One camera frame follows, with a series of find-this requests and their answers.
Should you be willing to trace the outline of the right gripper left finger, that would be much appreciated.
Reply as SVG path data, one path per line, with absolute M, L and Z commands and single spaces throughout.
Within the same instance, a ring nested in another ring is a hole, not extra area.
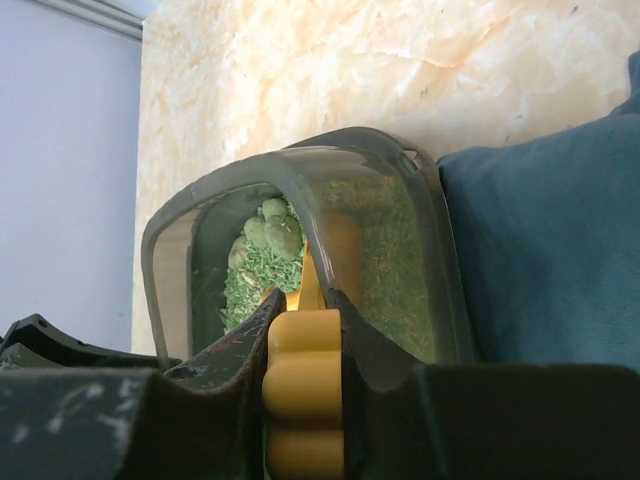
M 229 334 L 168 370 L 1 362 L 5 479 L 262 479 L 260 383 L 271 293 Z

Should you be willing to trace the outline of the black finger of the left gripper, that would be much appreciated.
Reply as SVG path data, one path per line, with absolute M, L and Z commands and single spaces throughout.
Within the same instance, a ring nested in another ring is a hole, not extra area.
M 1 362 L 21 368 L 153 368 L 168 370 L 179 359 L 106 349 L 57 329 L 39 314 L 14 322 L 1 338 Z

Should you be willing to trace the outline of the green litter clumps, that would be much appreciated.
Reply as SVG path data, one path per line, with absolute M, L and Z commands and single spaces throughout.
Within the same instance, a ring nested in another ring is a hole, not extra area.
M 303 250 L 302 228 L 284 198 L 268 198 L 257 213 L 245 221 L 228 254 L 228 266 L 238 268 L 251 248 L 274 254 L 277 259 L 296 260 Z

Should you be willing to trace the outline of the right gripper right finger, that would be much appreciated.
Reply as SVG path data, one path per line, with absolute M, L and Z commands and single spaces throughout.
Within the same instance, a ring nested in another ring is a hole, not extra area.
M 639 376 L 603 365 L 425 364 L 341 291 L 350 479 L 635 479 Z

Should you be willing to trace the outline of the dark grey litter box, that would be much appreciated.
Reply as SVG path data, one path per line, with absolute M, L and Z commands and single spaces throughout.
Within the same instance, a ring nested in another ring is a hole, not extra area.
M 343 292 L 424 362 L 478 359 L 437 164 L 411 142 L 365 127 L 221 167 L 151 217 L 141 266 L 160 358 L 189 358 L 223 336 L 232 245 L 275 198 L 299 221 L 322 295 Z

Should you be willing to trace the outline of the yellow litter scoop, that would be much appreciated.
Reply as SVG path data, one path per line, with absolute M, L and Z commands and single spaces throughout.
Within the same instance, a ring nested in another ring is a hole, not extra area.
M 267 335 L 266 469 L 272 479 L 344 479 L 341 317 L 326 306 L 309 247 L 286 300 Z

